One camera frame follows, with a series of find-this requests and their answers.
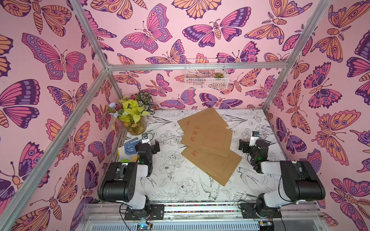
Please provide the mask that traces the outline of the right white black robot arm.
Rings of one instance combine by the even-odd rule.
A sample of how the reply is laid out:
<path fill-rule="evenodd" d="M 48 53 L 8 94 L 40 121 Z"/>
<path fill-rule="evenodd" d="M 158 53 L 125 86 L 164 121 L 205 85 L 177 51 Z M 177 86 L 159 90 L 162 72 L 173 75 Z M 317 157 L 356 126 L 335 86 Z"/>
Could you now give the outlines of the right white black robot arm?
<path fill-rule="evenodd" d="M 252 137 L 250 141 L 239 140 L 238 149 L 250 157 L 250 164 L 257 173 L 278 176 L 276 190 L 256 197 L 252 212 L 260 218 L 279 213 L 282 206 L 300 201 L 319 201 L 326 191 L 312 165 L 308 161 L 269 161 L 271 142 Z"/>

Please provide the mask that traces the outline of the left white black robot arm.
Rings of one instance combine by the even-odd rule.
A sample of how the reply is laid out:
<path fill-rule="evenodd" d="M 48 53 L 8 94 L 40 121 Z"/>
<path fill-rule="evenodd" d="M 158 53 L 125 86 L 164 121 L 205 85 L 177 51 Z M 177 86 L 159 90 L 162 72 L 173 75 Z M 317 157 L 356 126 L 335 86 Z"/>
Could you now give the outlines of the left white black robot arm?
<path fill-rule="evenodd" d="M 160 144 L 140 143 L 135 146 L 138 162 L 112 162 L 98 189 L 98 198 L 103 202 L 126 205 L 127 220 L 155 218 L 159 211 L 147 195 L 135 189 L 136 180 L 150 177 L 153 171 L 153 155 L 160 151 Z"/>

